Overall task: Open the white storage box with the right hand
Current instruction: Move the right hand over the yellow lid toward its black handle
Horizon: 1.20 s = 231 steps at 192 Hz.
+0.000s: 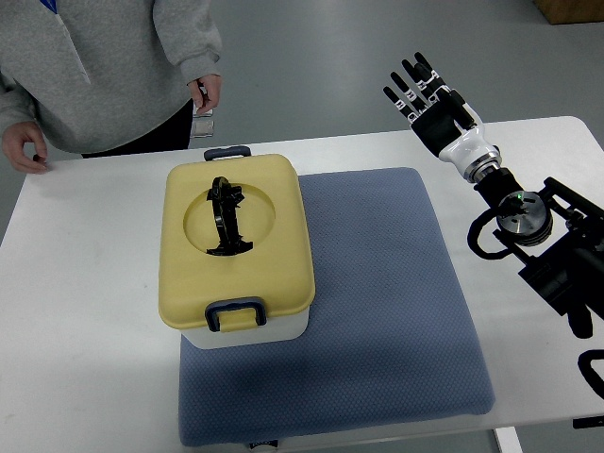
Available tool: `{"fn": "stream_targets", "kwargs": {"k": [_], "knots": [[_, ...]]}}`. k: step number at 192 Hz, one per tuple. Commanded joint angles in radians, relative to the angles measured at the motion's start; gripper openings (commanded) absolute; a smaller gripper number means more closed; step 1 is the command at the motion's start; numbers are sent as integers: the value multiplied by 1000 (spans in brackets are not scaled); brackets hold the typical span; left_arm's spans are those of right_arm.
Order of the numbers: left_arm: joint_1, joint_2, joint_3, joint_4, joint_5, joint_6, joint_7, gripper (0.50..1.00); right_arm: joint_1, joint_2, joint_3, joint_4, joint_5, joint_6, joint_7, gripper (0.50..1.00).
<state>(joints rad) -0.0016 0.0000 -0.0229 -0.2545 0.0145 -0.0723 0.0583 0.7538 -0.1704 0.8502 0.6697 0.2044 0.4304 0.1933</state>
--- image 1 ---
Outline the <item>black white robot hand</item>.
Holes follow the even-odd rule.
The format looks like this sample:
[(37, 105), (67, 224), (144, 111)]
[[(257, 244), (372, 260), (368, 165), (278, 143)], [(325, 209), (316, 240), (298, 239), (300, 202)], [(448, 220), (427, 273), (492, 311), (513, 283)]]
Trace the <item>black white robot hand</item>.
[(386, 86), (384, 94), (433, 156), (453, 164), (466, 181), (480, 182), (501, 168), (498, 148), (485, 140), (482, 120), (463, 97), (445, 83), (422, 53), (414, 57), (415, 62), (404, 59), (401, 64), (415, 87), (392, 72), (397, 89)]

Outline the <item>person's left hand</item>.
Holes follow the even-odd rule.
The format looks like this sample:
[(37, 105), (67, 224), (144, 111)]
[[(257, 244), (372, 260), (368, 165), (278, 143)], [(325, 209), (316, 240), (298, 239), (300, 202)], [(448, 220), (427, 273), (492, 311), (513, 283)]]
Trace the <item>person's left hand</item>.
[(219, 105), (222, 90), (222, 77), (210, 74), (187, 83), (194, 105), (216, 108)]

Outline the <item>person's right hand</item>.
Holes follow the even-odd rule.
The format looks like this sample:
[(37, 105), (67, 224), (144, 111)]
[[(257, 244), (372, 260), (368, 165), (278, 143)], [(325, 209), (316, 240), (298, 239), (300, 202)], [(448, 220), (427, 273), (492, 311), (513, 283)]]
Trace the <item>person's right hand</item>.
[(33, 175), (42, 175), (48, 171), (46, 142), (42, 131), (34, 122), (9, 126), (2, 135), (2, 151), (16, 171)]

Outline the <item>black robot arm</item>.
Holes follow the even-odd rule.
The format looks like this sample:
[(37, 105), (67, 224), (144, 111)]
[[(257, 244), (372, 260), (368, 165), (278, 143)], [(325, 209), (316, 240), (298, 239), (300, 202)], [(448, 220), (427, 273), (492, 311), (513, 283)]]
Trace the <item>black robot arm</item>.
[(488, 205), (469, 227), (467, 243), (484, 260), (516, 256), (518, 275), (579, 339), (603, 316), (603, 209), (549, 177), (538, 192), (491, 165), (472, 181)]

